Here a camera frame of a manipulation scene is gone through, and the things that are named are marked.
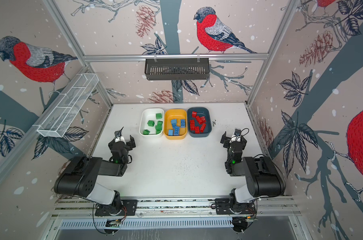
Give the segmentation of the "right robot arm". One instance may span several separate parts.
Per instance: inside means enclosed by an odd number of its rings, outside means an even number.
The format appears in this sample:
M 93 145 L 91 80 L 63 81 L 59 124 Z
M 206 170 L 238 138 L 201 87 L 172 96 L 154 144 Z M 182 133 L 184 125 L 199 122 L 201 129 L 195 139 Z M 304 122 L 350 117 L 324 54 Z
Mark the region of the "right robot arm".
M 255 201 L 260 198 L 279 197 L 284 194 L 286 183 L 279 168 L 270 157 L 259 154 L 255 157 L 244 157 L 243 150 L 247 140 L 242 130 L 235 129 L 228 137 L 224 133 L 221 144 L 227 149 L 225 169 L 231 177 L 245 177 L 246 184 L 232 189 L 229 198 L 224 199 L 224 205 L 216 201 L 219 211 L 231 211 L 234 214 L 253 214 L 256 210 Z

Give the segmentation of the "aluminium front rail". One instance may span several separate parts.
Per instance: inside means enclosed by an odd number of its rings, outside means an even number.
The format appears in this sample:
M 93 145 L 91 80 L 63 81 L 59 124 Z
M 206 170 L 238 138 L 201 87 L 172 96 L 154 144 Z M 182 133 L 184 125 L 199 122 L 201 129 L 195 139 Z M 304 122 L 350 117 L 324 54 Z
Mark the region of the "aluminium front rail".
M 214 197 L 178 197 L 145 198 L 133 197 L 125 200 L 126 212 L 119 216 L 129 218 L 178 218 L 178 217 L 215 217 L 219 211 L 225 216 L 240 216 L 237 211 L 228 211 L 222 204 L 216 204 Z M 92 218 L 99 208 L 93 203 L 73 198 L 59 200 L 52 218 Z M 261 198 L 252 203 L 244 215 L 264 216 L 301 216 L 301 212 L 292 197 Z

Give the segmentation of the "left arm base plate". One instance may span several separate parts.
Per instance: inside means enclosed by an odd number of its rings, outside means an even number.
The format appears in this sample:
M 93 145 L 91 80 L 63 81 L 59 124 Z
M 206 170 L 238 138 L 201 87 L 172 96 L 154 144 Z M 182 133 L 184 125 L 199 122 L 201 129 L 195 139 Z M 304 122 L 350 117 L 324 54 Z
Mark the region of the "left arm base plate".
M 97 217 L 134 216 L 137 200 L 113 200 L 110 205 L 96 204 L 94 215 Z

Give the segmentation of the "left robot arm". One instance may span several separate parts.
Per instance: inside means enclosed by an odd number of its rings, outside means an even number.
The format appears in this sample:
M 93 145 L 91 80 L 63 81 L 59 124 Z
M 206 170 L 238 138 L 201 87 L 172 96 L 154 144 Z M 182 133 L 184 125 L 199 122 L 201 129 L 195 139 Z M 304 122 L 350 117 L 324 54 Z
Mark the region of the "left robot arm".
M 79 197 L 96 204 L 97 216 L 128 214 L 120 193 L 97 182 L 99 176 L 122 177 L 132 163 L 129 151 L 136 147 L 132 136 L 129 141 L 115 137 L 108 143 L 112 156 L 108 161 L 99 157 L 74 157 L 56 180 L 53 190 L 56 194 Z

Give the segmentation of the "green lego brick front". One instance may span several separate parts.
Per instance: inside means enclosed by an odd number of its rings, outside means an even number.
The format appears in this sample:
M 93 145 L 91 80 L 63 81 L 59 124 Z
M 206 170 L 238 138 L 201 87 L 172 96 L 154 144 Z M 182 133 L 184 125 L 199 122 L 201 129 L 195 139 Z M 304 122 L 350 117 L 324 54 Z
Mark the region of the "green lego brick front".
M 149 120 L 149 121 L 147 122 L 147 125 L 148 125 L 149 127 L 154 127 L 154 121 Z

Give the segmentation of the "dark teal plastic bin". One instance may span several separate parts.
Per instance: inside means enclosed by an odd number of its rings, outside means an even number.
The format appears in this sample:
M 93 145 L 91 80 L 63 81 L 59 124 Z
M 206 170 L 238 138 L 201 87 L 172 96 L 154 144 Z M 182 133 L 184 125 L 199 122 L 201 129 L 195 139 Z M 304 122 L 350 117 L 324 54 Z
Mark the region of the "dark teal plastic bin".
M 204 107 L 192 107 L 187 110 L 188 133 L 193 138 L 208 137 L 212 131 L 210 112 Z

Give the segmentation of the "red long lego brick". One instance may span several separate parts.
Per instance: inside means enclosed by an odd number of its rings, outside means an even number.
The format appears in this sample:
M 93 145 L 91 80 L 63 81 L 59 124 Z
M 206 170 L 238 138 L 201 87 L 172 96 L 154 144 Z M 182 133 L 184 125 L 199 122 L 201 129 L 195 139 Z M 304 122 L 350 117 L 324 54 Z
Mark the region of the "red long lego brick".
M 206 124 L 206 117 L 205 116 L 200 117 L 200 116 L 197 115 L 195 119 L 198 122 L 198 124 L 195 126 L 196 127 L 195 133 L 196 134 L 202 134 L 204 132 L 205 128 L 206 128 L 206 125 L 207 125 Z

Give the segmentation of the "white plastic bin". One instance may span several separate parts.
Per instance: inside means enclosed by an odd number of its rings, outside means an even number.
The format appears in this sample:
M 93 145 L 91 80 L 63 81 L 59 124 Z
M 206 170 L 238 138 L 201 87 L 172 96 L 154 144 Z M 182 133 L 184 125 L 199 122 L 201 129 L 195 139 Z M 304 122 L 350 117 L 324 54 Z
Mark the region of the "white plastic bin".
M 160 138 L 164 129 L 164 110 L 145 109 L 141 115 L 139 133 L 145 138 Z

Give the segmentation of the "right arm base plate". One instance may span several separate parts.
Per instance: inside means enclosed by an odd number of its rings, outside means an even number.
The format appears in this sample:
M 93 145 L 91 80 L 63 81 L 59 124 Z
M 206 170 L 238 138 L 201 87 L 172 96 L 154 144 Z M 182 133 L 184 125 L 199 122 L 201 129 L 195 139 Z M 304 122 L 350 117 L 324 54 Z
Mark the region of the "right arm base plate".
M 229 198 L 217 198 L 212 204 L 217 215 L 254 215 L 256 206 L 253 203 L 238 203 Z

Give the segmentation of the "yellow plastic bin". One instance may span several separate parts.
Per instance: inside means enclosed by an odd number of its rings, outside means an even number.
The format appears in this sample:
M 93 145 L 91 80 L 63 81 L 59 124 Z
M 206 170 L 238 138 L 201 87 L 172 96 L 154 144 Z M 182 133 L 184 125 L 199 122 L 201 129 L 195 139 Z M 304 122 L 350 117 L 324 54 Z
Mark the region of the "yellow plastic bin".
M 182 109 L 167 110 L 164 115 L 164 134 L 169 140 L 182 140 L 187 135 L 187 112 Z

